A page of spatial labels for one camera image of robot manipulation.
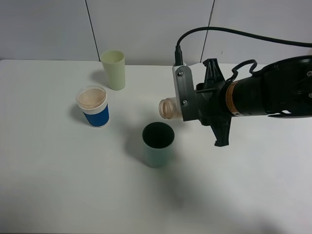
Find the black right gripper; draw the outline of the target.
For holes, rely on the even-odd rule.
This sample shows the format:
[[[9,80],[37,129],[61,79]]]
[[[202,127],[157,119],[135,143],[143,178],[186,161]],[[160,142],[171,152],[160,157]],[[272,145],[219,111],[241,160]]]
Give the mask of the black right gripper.
[[[196,97],[199,108],[199,121],[210,126],[216,141],[216,147],[229,145],[231,118],[225,107],[225,88],[229,85],[219,68],[216,58],[203,62],[206,67],[203,83],[196,85]]]

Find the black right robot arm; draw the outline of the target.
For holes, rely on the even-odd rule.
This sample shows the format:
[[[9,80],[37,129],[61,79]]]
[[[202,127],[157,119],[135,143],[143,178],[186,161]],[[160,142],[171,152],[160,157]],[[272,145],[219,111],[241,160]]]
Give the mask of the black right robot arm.
[[[300,56],[269,64],[256,71],[254,59],[232,69],[225,79],[217,62],[211,58],[203,83],[196,86],[198,119],[210,126],[215,146],[229,144],[233,117],[269,116],[304,118],[312,115],[312,58]]]

